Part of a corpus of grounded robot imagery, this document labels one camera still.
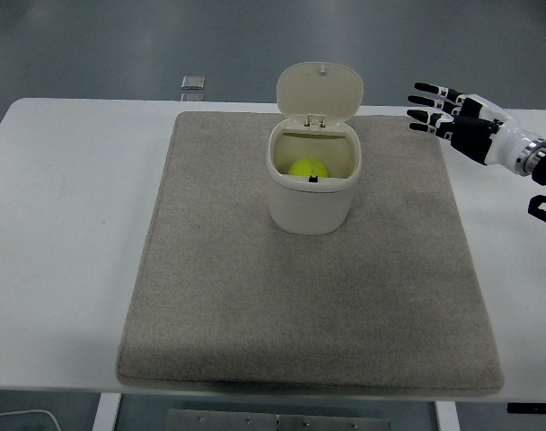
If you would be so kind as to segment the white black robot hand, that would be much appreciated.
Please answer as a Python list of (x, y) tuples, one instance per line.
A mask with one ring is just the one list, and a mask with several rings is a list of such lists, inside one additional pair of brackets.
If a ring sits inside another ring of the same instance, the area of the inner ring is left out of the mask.
[(409, 128), (449, 142), (457, 152), (482, 165), (499, 164), (526, 176), (529, 155), (541, 141), (520, 127), (509, 111), (477, 94), (426, 83), (416, 83), (422, 93), (409, 101), (417, 109), (407, 111), (414, 119)]

